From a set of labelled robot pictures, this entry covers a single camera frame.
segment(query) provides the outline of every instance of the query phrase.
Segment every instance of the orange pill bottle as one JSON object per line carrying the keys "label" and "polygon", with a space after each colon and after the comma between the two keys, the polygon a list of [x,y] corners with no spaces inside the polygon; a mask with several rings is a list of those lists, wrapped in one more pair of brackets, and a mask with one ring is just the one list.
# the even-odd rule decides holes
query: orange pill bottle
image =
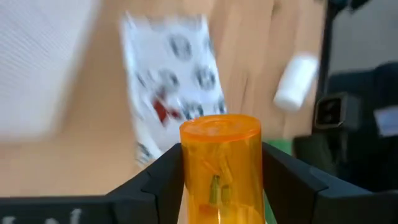
{"label": "orange pill bottle", "polygon": [[264,224],[260,122],[204,116],[180,135],[189,224]]}

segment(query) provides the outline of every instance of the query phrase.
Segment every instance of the black device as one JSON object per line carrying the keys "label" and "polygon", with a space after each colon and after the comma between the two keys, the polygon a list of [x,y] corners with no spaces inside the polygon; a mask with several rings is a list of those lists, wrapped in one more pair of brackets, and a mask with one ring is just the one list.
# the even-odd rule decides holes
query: black device
{"label": "black device", "polygon": [[[264,191],[279,224],[398,223],[398,191],[372,193],[262,144]],[[104,196],[0,198],[2,224],[175,224],[184,178],[176,144]]]}
{"label": "black device", "polygon": [[361,121],[361,101],[347,92],[326,95],[315,105],[316,132],[357,131]]}

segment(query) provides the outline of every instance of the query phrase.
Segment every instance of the blurry background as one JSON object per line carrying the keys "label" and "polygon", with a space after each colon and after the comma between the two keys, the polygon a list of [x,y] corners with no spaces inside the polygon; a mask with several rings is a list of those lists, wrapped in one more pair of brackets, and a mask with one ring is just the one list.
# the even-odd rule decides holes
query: blurry background
{"label": "blurry background", "polygon": [[341,70],[374,68],[398,59],[398,1],[372,0],[333,23],[330,74]]}

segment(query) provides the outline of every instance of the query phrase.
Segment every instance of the wooden surface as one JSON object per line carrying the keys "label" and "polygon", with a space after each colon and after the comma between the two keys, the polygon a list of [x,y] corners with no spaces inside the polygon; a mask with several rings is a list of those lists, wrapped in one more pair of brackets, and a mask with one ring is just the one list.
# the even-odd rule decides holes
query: wooden surface
{"label": "wooden surface", "polygon": [[139,172],[118,20],[132,14],[205,13],[227,106],[262,122],[263,137],[310,132],[314,91],[285,114],[272,98],[295,52],[318,54],[324,2],[314,0],[104,0],[62,132],[0,145],[0,196],[105,194]]}

